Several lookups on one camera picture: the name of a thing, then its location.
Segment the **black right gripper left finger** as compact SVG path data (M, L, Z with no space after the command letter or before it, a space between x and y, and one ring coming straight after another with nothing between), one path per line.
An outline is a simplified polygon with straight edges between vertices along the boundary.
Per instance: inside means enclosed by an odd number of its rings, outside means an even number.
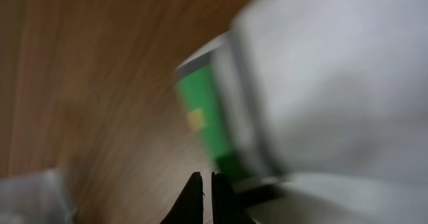
M160 224L203 224L203 179L194 172Z

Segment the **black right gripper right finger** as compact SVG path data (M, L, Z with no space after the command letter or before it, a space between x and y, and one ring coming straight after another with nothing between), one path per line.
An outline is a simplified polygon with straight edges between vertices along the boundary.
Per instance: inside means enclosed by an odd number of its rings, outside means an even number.
M211 173L211 202L214 224L256 224L221 173Z

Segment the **white shirt with green print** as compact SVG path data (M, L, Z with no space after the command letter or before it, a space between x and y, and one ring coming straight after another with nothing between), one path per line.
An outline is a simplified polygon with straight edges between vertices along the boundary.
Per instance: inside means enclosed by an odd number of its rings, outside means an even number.
M427 0L253 0L175 76L252 222L427 222Z

